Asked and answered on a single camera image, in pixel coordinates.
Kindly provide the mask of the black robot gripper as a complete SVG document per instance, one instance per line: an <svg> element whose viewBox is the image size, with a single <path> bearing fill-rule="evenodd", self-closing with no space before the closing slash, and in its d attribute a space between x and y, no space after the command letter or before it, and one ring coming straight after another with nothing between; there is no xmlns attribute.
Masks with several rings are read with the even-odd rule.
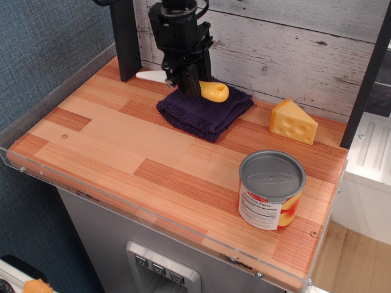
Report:
<svg viewBox="0 0 391 293"><path fill-rule="evenodd" d="M208 8L209 3L198 10L196 2L157 2L148 11L155 43L164 54L161 68L184 96L200 97L199 81L211 81L211 24L198 22Z"/></svg>

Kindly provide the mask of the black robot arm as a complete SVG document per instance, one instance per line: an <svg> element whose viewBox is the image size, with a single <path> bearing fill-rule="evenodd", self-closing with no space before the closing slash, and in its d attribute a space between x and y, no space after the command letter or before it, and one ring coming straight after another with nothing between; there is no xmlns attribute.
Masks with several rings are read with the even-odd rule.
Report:
<svg viewBox="0 0 391 293"><path fill-rule="evenodd" d="M198 23L208 7L206 2L197 12L196 1L160 1L148 12L155 43L164 53L161 68L166 83L186 96L200 97L200 82L211 81L211 24Z"/></svg>

